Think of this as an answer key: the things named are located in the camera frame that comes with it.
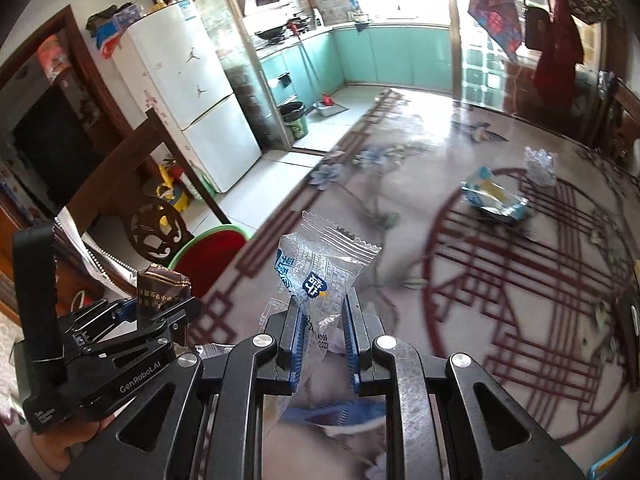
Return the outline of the person's left hand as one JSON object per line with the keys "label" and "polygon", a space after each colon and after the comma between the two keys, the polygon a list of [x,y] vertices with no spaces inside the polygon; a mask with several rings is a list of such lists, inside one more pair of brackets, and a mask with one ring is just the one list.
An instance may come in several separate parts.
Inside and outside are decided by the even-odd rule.
{"label": "person's left hand", "polygon": [[72,460],[70,448],[90,441],[114,418],[114,415],[110,415],[99,422],[87,422],[79,417],[70,418],[43,434],[33,434],[32,444],[43,463],[55,472],[63,472]]}

